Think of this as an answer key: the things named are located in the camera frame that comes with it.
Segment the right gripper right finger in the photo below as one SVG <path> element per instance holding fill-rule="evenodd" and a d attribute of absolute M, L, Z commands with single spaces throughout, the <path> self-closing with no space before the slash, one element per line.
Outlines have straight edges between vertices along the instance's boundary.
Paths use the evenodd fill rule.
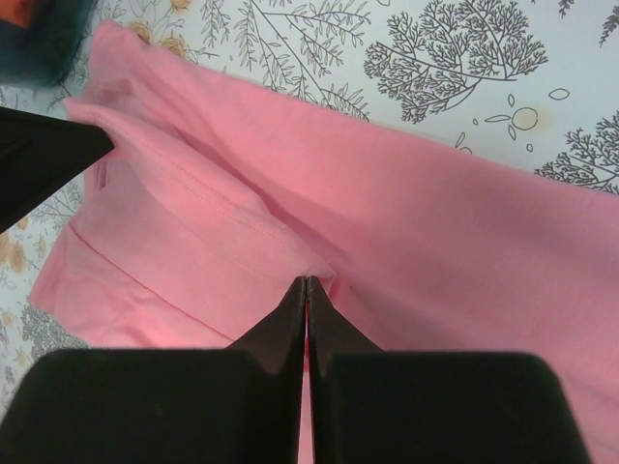
<path fill-rule="evenodd" d="M 307 281 L 317 463 L 586 463 L 557 376 L 511 352 L 380 349 Z"/>

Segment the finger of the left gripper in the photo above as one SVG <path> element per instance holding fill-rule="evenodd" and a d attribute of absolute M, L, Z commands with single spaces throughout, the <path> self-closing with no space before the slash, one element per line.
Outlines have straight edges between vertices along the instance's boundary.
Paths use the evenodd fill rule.
<path fill-rule="evenodd" d="M 1 230 L 113 149 L 100 128 L 1 109 Z"/>

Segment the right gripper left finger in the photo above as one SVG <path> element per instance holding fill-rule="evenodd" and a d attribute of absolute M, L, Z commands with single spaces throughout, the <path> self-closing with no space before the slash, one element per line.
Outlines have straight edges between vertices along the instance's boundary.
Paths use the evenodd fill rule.
<path fill-rule="evenodd" d="M 294 463 L 306 290 L 224 349 L 64 349 L 23 378 L 5 463 Z"/>

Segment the pink t shirt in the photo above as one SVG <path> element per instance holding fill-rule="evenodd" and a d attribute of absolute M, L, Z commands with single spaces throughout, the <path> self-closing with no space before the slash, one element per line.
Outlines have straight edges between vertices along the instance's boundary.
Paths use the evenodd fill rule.
<path fill-rule="evenodd" d="M 199 67 L 99 25 L 88 168 L 30 303 L 99 347 L 222 347 L 317 276 L 392 349 L 534 353 L 618 459 L 618 199 Z"/>

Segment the teal plastic basket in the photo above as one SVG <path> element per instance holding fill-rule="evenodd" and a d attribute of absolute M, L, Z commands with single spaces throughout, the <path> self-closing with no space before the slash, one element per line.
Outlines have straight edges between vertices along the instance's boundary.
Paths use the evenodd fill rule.
<path fill-rule="evenodd" d="M 1 20 L 1 83 L 44 88 L 68 73 L 94 5 L 84 0 L 33 0 L 29 25 Z"/>

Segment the orange t shirt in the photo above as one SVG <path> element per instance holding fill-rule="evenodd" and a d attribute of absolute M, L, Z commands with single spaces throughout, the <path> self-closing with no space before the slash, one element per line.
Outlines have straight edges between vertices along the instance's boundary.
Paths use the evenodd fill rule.
<path fill-rule="evenodd" d="M 0 0 L 0 19 L 20 28 L 26 28 L 31 20 L 33 0 Z"/>

